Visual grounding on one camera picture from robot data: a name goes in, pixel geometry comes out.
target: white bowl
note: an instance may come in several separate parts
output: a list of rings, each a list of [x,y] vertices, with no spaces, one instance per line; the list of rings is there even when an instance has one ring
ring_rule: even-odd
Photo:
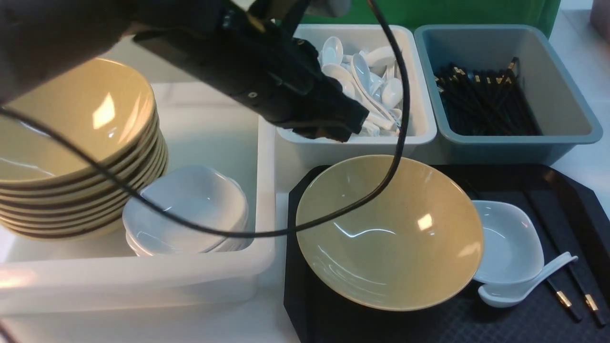
[[[134,238],[131,237],[129,232],[125,232],[125,240],[127,244],[134,251],[137,256],[153,256],[152,253],[144,250],[138,243],[135,242]],[[227,238],[216,248],[208,251],[209,253],[225,253],[229,251],[239,251],[243,249],[246,240],[241,238]]]
[[[473,200],[483,224],[485,252],[474,279],[489,284],[529,281],[544,267],[534,224],[517,206]]]
[[[248,203],[239,185],[219,172],[192,165],[154,181],[141,194],[186,220],[223,231],[243,231]],[[130,199],[123,223],[134,242],[151,255],[193,254],[214,251],[225,237],[194,231]]]

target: black chopsticks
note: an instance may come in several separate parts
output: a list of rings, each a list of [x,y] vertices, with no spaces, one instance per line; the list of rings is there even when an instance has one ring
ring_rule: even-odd
[[[525,195],[525,198],[527,199],[529,206],[534,211],[534,214],[536,215],[536,217],[538,217],[538,219],[539,219],[538,221],[539,221],[542,229],[544,229],[544,231],[546,232],[546,234],[547,234],[548,238],[550,239],[551,243],[553,244],[553,247],[554,247],[555,251],[557,251],[557,253],[560,253],[561,250],[559,249],[559,245],[557,243],[557,240],[553,236],[553,233],[548,229],[548,226],[545,223],[544,218],[540,215],[540,212],[538,211],[538,209],[534,205],[533,199],[531,198],[531,196],[529,195],[529,193],[525,189],[522,189],[522,192]],[[580,291],[581,295],[583,296],[585,304],[587,304],[587,307],[589,308],[589,311],[593,314],[593,317],[595,319],[595,323],[597,324],[597,327],[600,327],[600,328],[605,327],[606,326],[606,321],[602,317],[602,315],[600,313],[600,309],[597,307],[597,304],[596,304],[595,300],[593,299],[593,296],[590,293],[587,292],[587,290],[584,287],[583,283],[578,279],[572,264],[569,263],[567,267],[568,267],[568,271],[570,272],[570,276],[572,277],[572,280],[574,281],[574,283],[578,287],[578,290]]]
[[[515,75],[519,59],[506,69],[466,70],[450,63],[435,74],[452,131],[460,135],[542,135]]]
[[[563,293],[563,291],[557,288],[553,280],[551,280],[550,276],[547,278],[547,285],[551,287],[551,290],[553,292],[555,292],[555,295],[557,295],[557,299],[559,300],[561,305],[563,305],[565,310],[568,311],[568,313],[572,317],[572,320],[574,320],[574,322],[576,323],[582,322],[583,318],[578,314],[578,312],[576,312],[574,306],[572,306],[572,302],[570,301],[570,299],[568,299],[568,297],[565,295],[565,293]]]

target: blue plastic bin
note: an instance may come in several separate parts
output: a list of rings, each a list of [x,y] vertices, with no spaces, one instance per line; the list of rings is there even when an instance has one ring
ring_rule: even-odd
[[[599,141],[602,128],[563,63],[538,30],[524,25],[428,25],[415,31],[426,85],[449,163],[550,165],[575,145]],[[464,136],[453,132],[434,72],[453,62],[469,70],[506,69],[519,58],[525,97],[542,136]]]

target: white container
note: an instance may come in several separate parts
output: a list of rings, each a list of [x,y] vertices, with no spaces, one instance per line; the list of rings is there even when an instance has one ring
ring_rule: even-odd
[[[411,119],[403,153],[403,156],[409,156],[418,145],[427,144],[435,138],[436,122],[413,33],[400,26],[391,26],[391,28],[403,51],[403,59],[409,75]],[[296,30],[295,36],[309,41],[318,51],[328,37],[338,37],[343,44],[345,55],[353,55],[363,49],[372,51],[389,45],[379,25],[303,24]],[[283,139],[294,145],[295,153],[307,168],[334,164],[366,154],[393,154],[398,140],[397,137],[352,136],[346,143],[338,143],[324,138],[307,139],[287,129],[278,129],[278,132]]]
[[[156,93],[166,91],[159,88]],[[239,182],[249,196],[256,232],[275,230],[275,127],[243,107],[159,107],[170,169],[188,164],[217,168]],[[257,123],[256,150],[252,143]],[[226,132],[239,136],[227,140]],[[247,300],[256,293],[258,274],[274,257],[274,239],[255,239],[240,251],[139,258],[127,245],[123,229],[82,242],[38,242],[0,228],[0,314]]]

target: black serving tray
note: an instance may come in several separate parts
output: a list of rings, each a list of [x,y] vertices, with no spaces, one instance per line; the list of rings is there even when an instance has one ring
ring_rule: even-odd
[[[289,226],[295,224],[305,188],[327,167],[311,170],[290,192]],[[434,167],[471,198],[505,201],[522,208],[534,222],[545,260],[550,261],[558,254],[541,228],[545,223],[562,252],[579,257],[573,265],[575,272],[608,319],[610,222],[592,190],[542,165]],[[293,234],[287,239],[284,307],[302,343],[609,343],[610,325],[596,326],[568,272],[558,271],[553,281],[571,299],[582,322],[573,322],[544,283],[521,304],[508,309],[485,305],[476,292],[480,284],[472,281],[454,298],[429,309],[380,311],[353,303],[322,283],[304,260]]]

